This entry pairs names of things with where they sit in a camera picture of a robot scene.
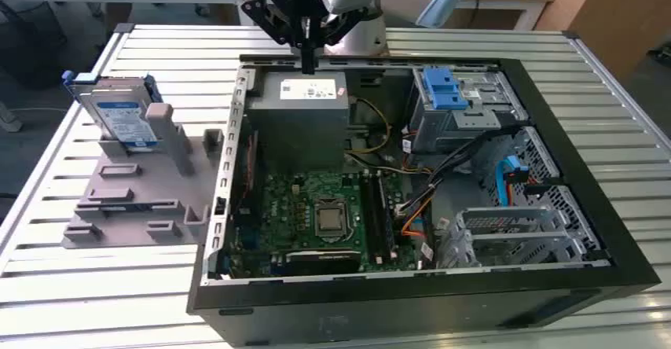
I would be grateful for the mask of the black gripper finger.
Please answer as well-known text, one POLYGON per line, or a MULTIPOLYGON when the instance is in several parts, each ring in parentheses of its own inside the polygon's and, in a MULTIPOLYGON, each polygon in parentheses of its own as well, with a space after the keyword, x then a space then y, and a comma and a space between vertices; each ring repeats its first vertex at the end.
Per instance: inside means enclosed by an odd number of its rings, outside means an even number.
POLYGON ((311 48, 305 37, 299 0, 243 0, 243 12, 280 45, 301 58, 301 72, 311 73, 311 48))
POLYGON ((368 8, 337 15, 325 25, 309 24, 311 74, 319 57, 328 55, 372 56, 380 54, 380 9, 368 8))

